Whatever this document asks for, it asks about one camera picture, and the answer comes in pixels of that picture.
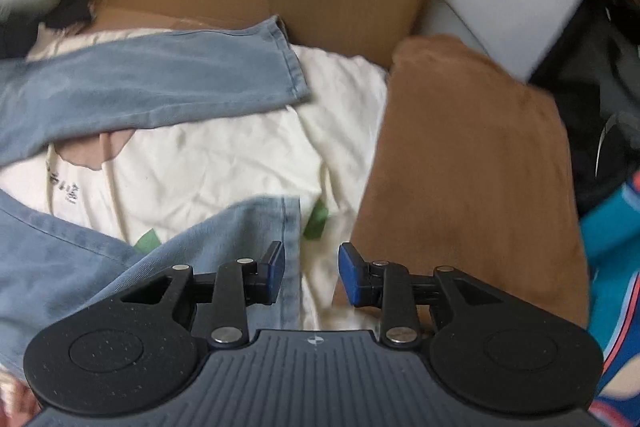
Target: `gray ribbed panel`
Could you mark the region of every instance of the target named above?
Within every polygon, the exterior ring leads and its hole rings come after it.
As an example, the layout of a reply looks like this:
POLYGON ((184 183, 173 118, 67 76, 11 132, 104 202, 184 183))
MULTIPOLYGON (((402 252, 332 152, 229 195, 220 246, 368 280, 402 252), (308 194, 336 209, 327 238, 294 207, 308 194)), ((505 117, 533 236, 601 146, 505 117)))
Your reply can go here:
POLYGON ((450 397, 417 355, 368 331, 263 331, 251 346, 218 351, 195 382, 160 407, 119 419, 47 410, 33 427, 598 427, 583 411, 509 420, 450 397), (320 342, 310 342, 320 337, 320 342))

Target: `brown pants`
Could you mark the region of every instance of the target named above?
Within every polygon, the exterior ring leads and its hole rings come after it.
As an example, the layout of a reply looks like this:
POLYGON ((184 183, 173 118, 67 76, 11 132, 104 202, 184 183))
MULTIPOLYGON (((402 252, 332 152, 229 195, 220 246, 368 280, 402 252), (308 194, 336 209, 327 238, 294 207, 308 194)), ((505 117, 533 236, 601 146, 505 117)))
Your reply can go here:
MULTIPOLYGON (((352 242, 447 264, 585 326, 588 272, 553 99, 447 37, 405 39, 352 242)), ((342 284, 334 299, 346 303, 342 284)), ((428 323, 426 309, 420 318, 428 323)))

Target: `wrinkled fabric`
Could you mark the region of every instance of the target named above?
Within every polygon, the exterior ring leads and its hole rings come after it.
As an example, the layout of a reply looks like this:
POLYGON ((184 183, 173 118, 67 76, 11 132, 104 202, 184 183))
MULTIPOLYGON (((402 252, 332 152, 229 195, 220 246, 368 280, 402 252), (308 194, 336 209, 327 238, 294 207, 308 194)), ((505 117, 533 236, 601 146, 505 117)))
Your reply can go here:
POLYGON ((309 94, 276 17, 0 62, 0 166, 57 140, 242 116, 309 94))
POLYGON ((351 237, 360 253, 417 274, 454 266, 584 327, 588 271, 553 99, 448 36, 405 39, 388 89, 351 237))
POLYGON ((271 241, 285 247, 282 286, 274 305, 248 309, 249 327, 298 327, 296 198, 235 204, 143 256, 123 241, 31 210, 0 190, 0 237, 0 363, 19 378, 29 341, 63 317, 174 264, 212 272, 240 257, 260 257, 271 241))

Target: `metal screw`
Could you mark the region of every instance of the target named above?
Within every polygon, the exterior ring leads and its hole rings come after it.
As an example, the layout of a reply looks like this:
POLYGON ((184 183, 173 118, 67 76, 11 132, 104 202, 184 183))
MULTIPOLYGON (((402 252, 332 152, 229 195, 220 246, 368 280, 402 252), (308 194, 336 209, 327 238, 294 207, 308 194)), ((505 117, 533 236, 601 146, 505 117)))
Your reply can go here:
POLYGON ((242 338, 242 331, 232 326, 224 326, 213 330, 211 338, 220 344, 231 344, 242 338))
POLYGON ((398 326, 386 330, 386 337, 394 344, 408 344, 418 338, 418 333, 412 328, 398 326))

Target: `brown cloth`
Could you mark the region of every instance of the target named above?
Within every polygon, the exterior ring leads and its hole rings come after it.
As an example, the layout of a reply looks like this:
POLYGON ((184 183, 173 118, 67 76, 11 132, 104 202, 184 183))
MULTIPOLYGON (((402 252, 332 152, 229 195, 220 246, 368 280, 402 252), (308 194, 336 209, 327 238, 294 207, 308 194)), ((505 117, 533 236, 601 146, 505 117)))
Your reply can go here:
POLYGON ((388 82, 351 239, 362 256, 417 274, 455 266, 584 327, 588 270, 553 99, 449 36, 405 39, 388 82))

